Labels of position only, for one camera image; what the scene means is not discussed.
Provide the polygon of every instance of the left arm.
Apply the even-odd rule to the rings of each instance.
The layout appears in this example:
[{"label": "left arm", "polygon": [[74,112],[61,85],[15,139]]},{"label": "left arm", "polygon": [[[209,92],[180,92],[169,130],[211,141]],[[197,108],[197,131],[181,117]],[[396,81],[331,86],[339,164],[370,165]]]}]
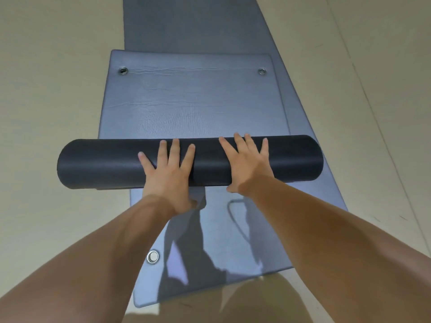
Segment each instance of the left arm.
[{"label": "left arm", "polygon": [[41,266],[0,299],[0,322],[121,322],[143,261],[173,216],[193,207],[188,177],[194,145],[179,166],[160,143],[157,169],[143,153],[143,198]]}]

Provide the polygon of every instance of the left hand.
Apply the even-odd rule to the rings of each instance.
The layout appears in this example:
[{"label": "left hand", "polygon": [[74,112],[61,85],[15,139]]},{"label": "left hand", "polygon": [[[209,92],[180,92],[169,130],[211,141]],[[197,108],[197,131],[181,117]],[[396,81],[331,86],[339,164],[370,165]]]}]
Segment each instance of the left hand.
[{"label": "left hand", "polygon": [[142,198],[158,196],[168,201],[175,209],[175,214],[181,214],[197,206],[197,202],[189,199],[188,180],[194,160],[195,145],[191,144],[180,166],[180,140],[172,141],[168,159],[168,149],[165,140],[160,141],[157,156],[157,168],[148,160],[143,152],[138,153],[146,175]]}]

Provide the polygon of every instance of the hand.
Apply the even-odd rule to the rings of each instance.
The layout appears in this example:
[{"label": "hand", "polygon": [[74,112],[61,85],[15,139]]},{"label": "hand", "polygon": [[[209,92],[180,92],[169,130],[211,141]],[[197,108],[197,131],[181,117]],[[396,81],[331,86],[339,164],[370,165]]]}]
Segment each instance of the hand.
[{"label": "hand", "polygon": [[262,142],[260,153],[250,134],[245,134],[245,141],[240,134],[234,134],[238,152],[223,137],[218,140],[229,159],[232,170],[232,184],[226,189],[228,192],[238,192],[245,196],[241,186],[255,176],[274,177],[269,165],[268,139]]},{"label": "hand", "polygon": [[146,175],[142,198],[150,195],[161,197],[175,209],[175,214],[181,214],[196,207],[197,202],[190,200],[188,195],[188,180],[194,151],[195,145],[189,145],[180,167],[180,140],[172,141],[169,159],[167,143],[162,140],[157,155],[157,169],[143,152],[139,152],[139,161]]}]

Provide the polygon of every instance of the right hand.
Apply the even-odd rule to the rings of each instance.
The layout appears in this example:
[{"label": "right hand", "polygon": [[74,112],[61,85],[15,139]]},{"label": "right hand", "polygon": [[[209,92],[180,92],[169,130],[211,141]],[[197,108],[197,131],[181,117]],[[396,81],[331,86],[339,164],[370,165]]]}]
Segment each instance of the right hand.
[{"label": "right hand", "polygon": [[219,137],[218,140],[229,159],[232,170],[232,184],[226,190],[246,196],[247,188],[241,187],[247,181],[256,176],[274,177],[274,174],[269,165],[268,139],[263,140],[259,152],[250,134],[245,134],[244,137],[245,141],[240,134],[234,134],[238,152],[225,138]]}]

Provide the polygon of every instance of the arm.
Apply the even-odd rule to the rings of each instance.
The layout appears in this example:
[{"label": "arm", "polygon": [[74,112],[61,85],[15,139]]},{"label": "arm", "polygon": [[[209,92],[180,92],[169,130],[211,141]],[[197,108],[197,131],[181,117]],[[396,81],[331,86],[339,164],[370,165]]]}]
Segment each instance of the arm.
[{"label": "arm", "polygon": [[372,224],[274,178],[268,141],[223,138],[228,191],[250,197],[279,236],[299,276],[339,322],[427,322],[431,259]]},{"label": "arm", "polygon": [[179,141],[157,169],[143,153],[143,198],[54,257],[0,299],[0,322],[121,322],[145,257],[168,220],[188,211],[194,145],[179,167]]}]

